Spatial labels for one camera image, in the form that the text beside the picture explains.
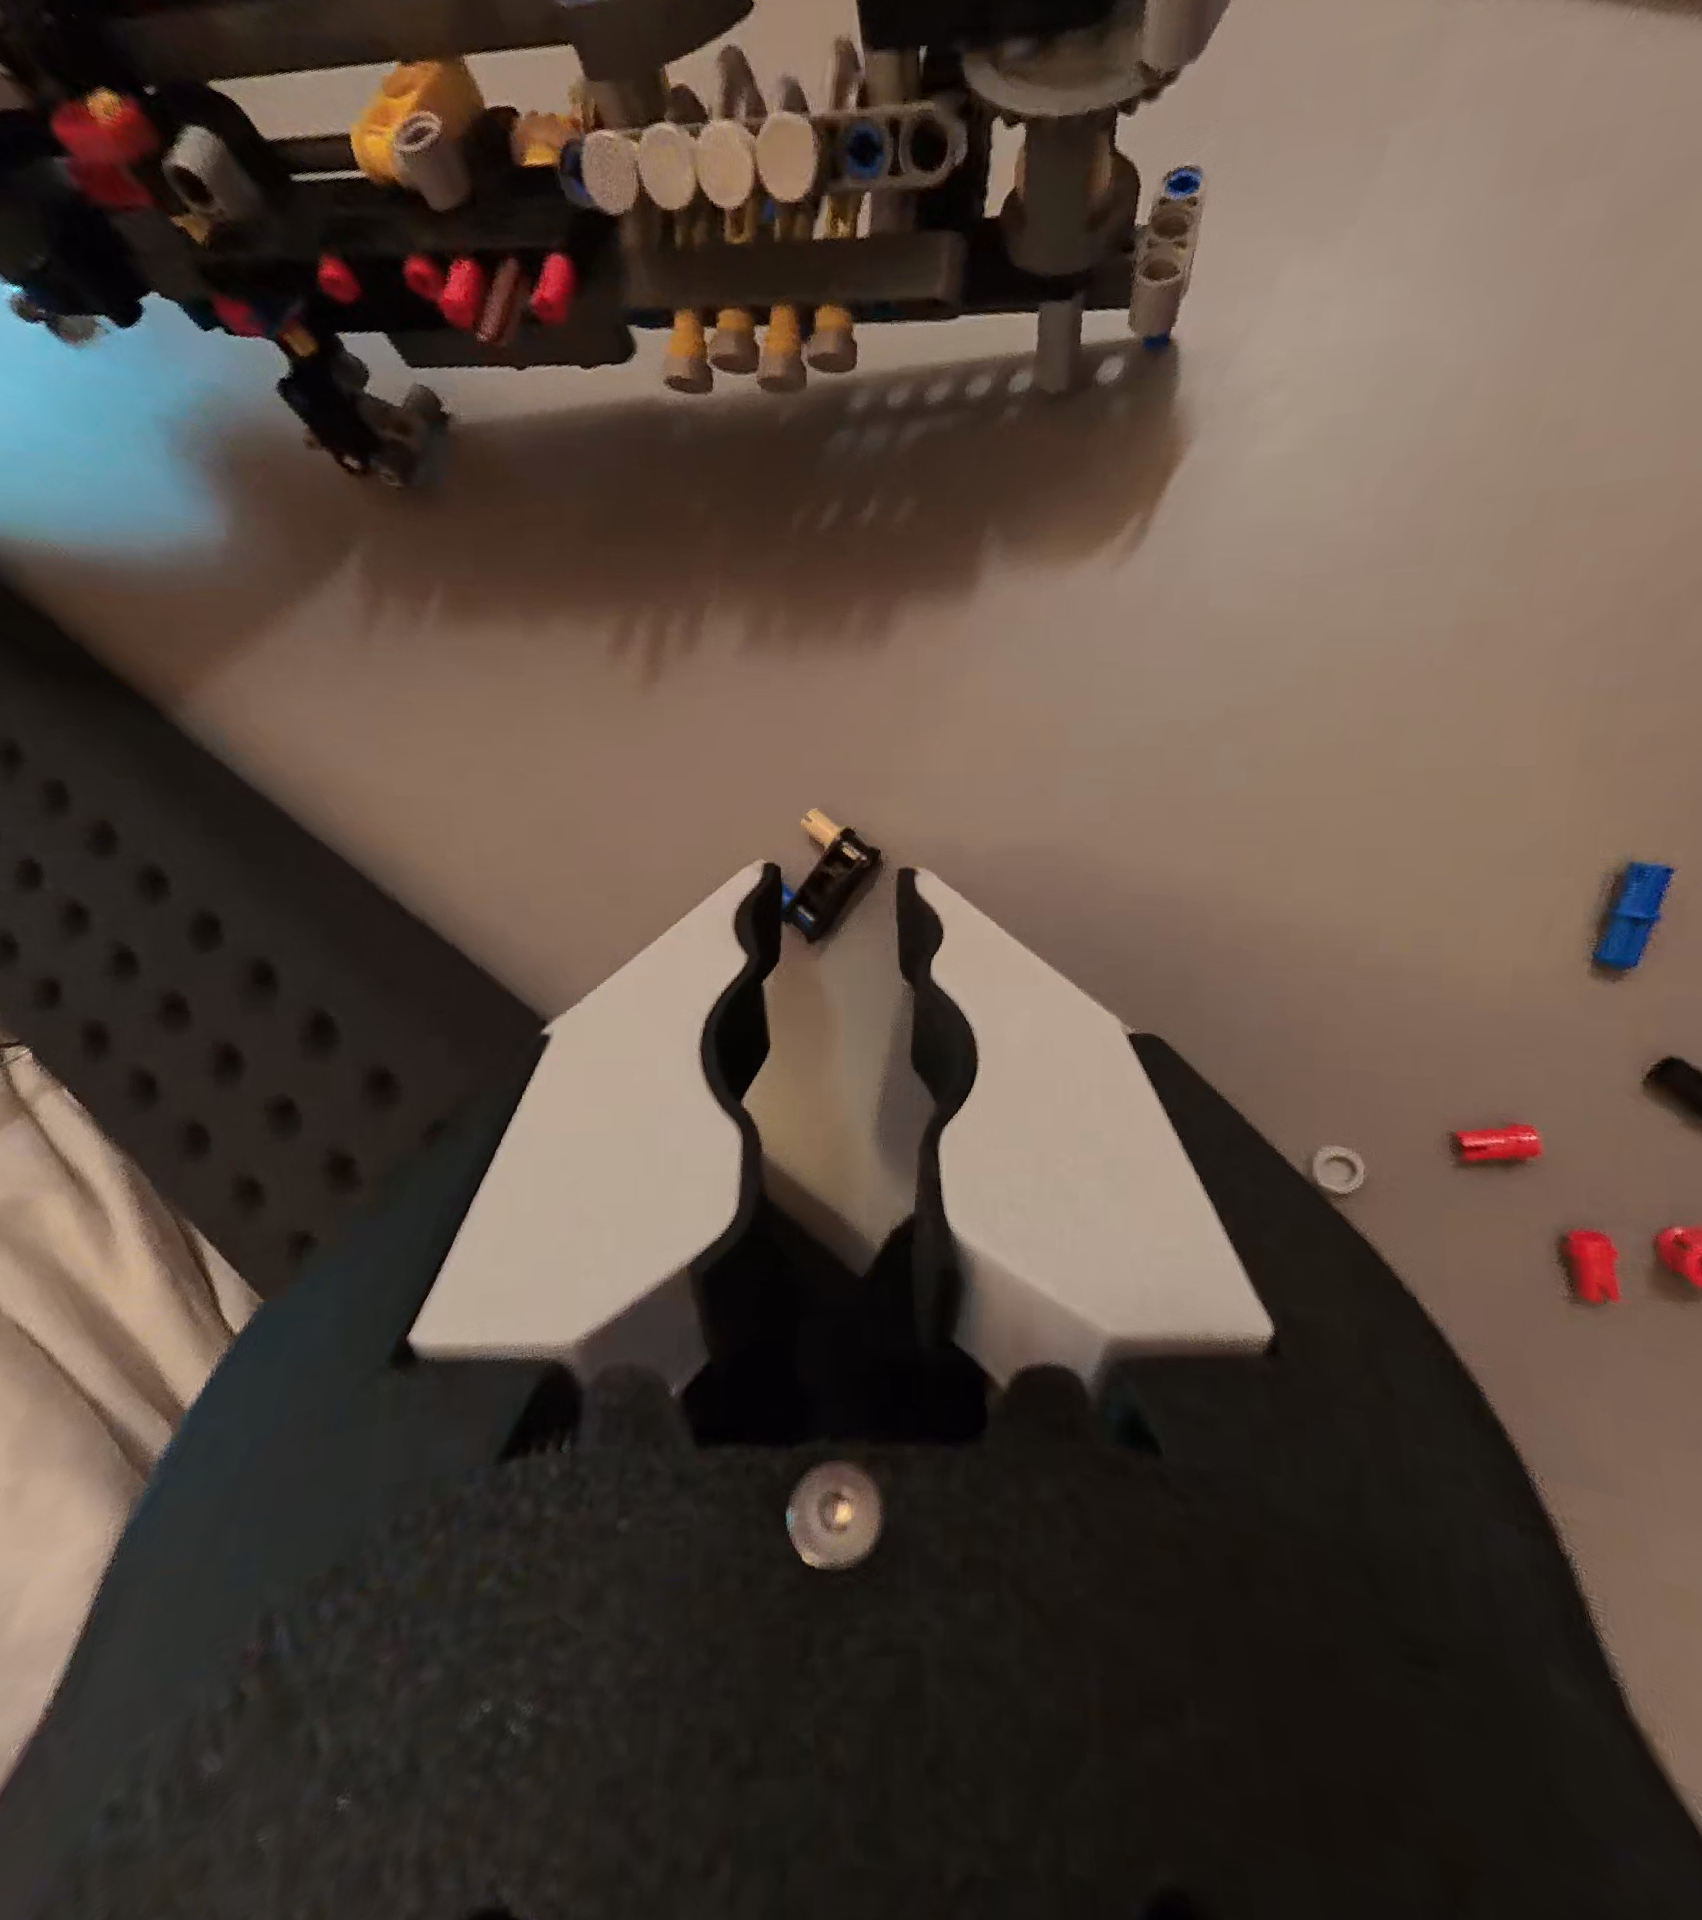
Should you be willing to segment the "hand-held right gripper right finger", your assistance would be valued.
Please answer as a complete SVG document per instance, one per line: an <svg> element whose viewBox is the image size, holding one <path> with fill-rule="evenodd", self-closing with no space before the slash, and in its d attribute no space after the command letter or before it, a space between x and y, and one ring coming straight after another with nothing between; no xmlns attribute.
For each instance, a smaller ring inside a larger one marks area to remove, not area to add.
<svg viewBox="0 0 1702 1920"><path fill-rule="evenodd" d="M922 867L894 879L917 1156L912 1308L995 1384L1263 1356L1274 1321L1133 1031Z"/></svg>

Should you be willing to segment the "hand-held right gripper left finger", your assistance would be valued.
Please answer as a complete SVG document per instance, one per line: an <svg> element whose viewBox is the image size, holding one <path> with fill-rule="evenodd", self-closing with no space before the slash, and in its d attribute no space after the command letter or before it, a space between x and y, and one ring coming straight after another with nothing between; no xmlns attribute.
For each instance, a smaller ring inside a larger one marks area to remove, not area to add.
<svg viewBox="0 0 1702 1920"><path fill-rule="evenodd" d="M549 1023L408 1327L413 1356L694 1382L715 1346L708 1273L762 1201L748 1092L781 926L775 864L748 864Z"/></svg>

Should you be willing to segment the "grey lego car chassis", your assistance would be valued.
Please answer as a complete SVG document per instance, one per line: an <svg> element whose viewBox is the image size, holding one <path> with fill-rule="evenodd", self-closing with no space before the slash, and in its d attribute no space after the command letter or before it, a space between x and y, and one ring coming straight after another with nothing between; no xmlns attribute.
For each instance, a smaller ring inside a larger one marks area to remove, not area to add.
<svg viewBox="0 0 1702 1920"><path fill-rule="evenodd" d="M1204 173L1140 207L1120 121L1213 3L862 3L818 99L760 85L745 3L2 3L0 283L56 340L153 302L261 340L309 447L403 488L445 432L412 369L597 369L798 394L862 326L1086 314L1159 348Z"/></svg>

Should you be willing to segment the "scattered small lego pins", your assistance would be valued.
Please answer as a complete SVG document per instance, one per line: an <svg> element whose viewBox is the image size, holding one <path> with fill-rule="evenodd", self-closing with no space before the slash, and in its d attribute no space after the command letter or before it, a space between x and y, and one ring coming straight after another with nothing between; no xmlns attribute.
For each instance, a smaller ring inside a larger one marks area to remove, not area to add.
<svg viewBox="0 0 1702 1920"><path fill-rule="evenodd" d="M1589 955L1596 972L1617 980L1638 969L1659 923L1671 879L1674 867L1666 864L1632 861L1620 867L1607 888L1605 913ZM1695 1063L1671 1054L1659 1057L1642 1072L1641 1086L1655 1100L1702 1122L1702 1068ZM1527 1122L1460 1130L1451 1132L1447 1141L1454 1165L1460 1167L1533 1165L1542 1156L1542 1136ZM1310 1156L1306 1176L1322 1195L1350 1197L1362 1189L1365 1165L1348 1147L1325 1144ZM1652 1251L1666 1275L1702 1294L1702 1229L1668 1226L1655 1236ZM1612 1305L1620 1300L1620 1254L1607 1236L1568 1230L1559 1243L1559 1260L1571 1294L1583 1305Z"/></svg>

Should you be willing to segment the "white printed t-shirt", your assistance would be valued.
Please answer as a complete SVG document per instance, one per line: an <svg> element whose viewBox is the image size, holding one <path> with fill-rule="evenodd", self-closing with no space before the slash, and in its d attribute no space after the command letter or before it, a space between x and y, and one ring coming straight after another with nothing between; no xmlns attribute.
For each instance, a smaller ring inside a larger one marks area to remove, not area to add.
<svg viewBox="0 0 1702 1920"><path fill-rule="evenodd" d="M0 1038L0 1788L257 1294Z"/></svg>

